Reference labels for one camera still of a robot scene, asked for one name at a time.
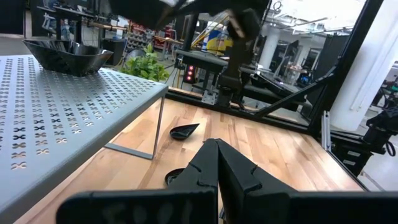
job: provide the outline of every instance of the person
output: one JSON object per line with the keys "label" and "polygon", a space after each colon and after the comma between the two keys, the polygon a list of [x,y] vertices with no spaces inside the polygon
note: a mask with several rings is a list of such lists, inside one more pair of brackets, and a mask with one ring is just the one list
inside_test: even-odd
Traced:
{"label": "person", "polygon": [[[62,4],[63,0],[49,0],[48,7],[50,9],[54,9],[54,6]],[[54,30],[57,28],[57,22],[56,20],[52,20],[50,22],[50,27],[53,28]],[[68,26],[65,24],[65,21],[61,19],[61,36],[65,40],[70,40],[70,31],[68,29]]]}

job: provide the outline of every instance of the black metal frame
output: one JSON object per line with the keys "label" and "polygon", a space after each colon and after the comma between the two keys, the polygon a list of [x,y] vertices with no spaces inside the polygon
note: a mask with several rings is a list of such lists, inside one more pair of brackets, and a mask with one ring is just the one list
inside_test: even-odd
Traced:
{"label": "black metal frame", "polygon": [[[322,114],[324,111],[330,111],[331,107],[333,106],[337,94],[343,82],[345,81],[345,78],[355,60],[355,57],[359,52],[359,49],[362,46],[362,43],[366,35],[368,34],[368,30],[370,29],[373,20],[376,17],[379,8],[381,7],[382,2],[383,0],[367,0],[365,2],[364,7],[358,17],[358,20],[356,21],[354,29],[347,41],[343,53],[340,55],[336,65],[328,72],[328,74],[325,74],[324,78],[322,78],[321,80],[317,80],[317,82],[314,83],[313,85],[310,85],[270,105],[269,107],[258,111],[257,114],[251,113],[255,111],[250,111],[250,112],[242,111],[239,110],[239,108],[233,106],[227,108],[218,105],[209,105],[201,102],[201,98],[198,96],[193,96],[188,93],[183,93],[177,90],[169,90],[169,92],[166,94],[166,98],[175,101],[181,101],[183,103],[188,103],[202,108],[207,108],[210,110],[219,111],[233,116],[250,119],[260,123],[269,124],[272,126],[276,126],[278,128],[288,129],[298,133],[310,134],[315,139],[317,139],[320,137],[321,133]],[[314,114],[314,117],[310,121],[309,125],[303,125],[293,121],[289,121],[287,119],[277,118],[275,116],[269,115],[269,113],[283,107],[287,103],[291,103],[296,98],[302,97],[319,88],[322,88],[322,91],[319,99],[314,104],[312,112]],[[357,142],[358,146],[361,146],[361,143],[358,141],[358,138],[349,135],[344,135],[336,131],[331,132],[331,140],[340,141],[340,142],[346,141],[347,143]],[[330,154],[335,160],[338,161],[338,159],[336,159],[336,157],[332,153]],[[343,167],[347,171],[348,175],[350,175],[355,181],[357,181],[357,183],[364,190],[367,190],[367,188],[357,180],[356,176],[353,175],[352,172],[350,172],[343,164],[341,164],[340,161],[339,165]]]}

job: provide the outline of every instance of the black plastic bowl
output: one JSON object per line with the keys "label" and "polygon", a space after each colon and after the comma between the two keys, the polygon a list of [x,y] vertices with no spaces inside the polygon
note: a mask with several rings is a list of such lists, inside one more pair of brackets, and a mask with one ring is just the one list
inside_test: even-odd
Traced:
{"label": "black plastic bowl", "polygon": [[44,69],[83,77],[98,72],[113,52],[67,40],[23,40]]}

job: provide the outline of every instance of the green plant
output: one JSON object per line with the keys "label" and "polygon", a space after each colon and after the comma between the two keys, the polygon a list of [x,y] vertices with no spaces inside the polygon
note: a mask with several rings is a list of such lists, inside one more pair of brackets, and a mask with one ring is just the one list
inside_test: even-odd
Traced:
{"label": "green plant", "polygon": [[145,56],[130,58],[121,72],[156,82],[166,80],[170,74],[163,65],[157,63],[156,53],[152,53],[152,45],[148,44],[144,51]]}

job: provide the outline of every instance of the perforated metal shelf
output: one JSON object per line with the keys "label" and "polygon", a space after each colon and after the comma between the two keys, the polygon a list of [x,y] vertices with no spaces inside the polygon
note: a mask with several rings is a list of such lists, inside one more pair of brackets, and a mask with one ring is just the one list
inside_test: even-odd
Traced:
{"label": "perforated metal shelf", "polygon": [[0,223],[12,223],[163,97],[167,86],[102,68],[73,77],[32,55],[0,57]]}

